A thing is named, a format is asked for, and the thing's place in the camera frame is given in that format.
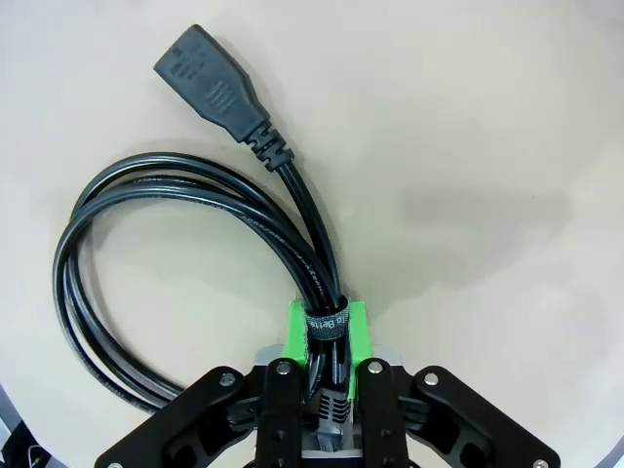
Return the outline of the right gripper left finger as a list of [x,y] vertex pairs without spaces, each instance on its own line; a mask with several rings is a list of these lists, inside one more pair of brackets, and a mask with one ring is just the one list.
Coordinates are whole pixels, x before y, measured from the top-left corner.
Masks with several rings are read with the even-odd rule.
[[301,464],[307,329],[303,306],[289,305],[287,339],[277,357],[241,374],[208,371],[97,458],[97,467],[208,467],[258,436],[257,467]]

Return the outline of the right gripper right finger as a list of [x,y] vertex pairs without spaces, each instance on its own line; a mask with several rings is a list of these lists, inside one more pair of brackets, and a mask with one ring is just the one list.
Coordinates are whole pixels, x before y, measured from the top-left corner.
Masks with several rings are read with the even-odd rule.
[[447,369],[415,374],[373,352],[366,305],[349,304],[353,394],[367,467],[407,467],[407,439],[450,467],[558,467],[558,454]]

